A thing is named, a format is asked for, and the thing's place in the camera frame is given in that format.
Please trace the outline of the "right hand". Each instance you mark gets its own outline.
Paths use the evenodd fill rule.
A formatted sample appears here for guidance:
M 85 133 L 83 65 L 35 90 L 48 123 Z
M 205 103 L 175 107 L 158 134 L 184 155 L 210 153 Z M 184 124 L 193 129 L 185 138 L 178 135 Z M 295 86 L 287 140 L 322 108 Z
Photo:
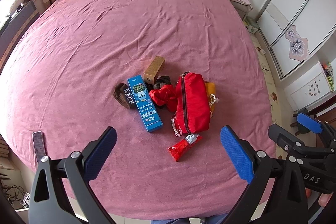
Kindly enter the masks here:
M 306 197 L 309 198 L 312 194 L 312 191 L 308 188 L 305 189 L 306 192 Z M 318 203 L 321 207 L 325 207 L 327 205 L 327 203 L 329 202 L 329 200 L 331 199 L 332 195 L 334 193 L 330 193 L 330 194 L 321 194 L 318 200 Z

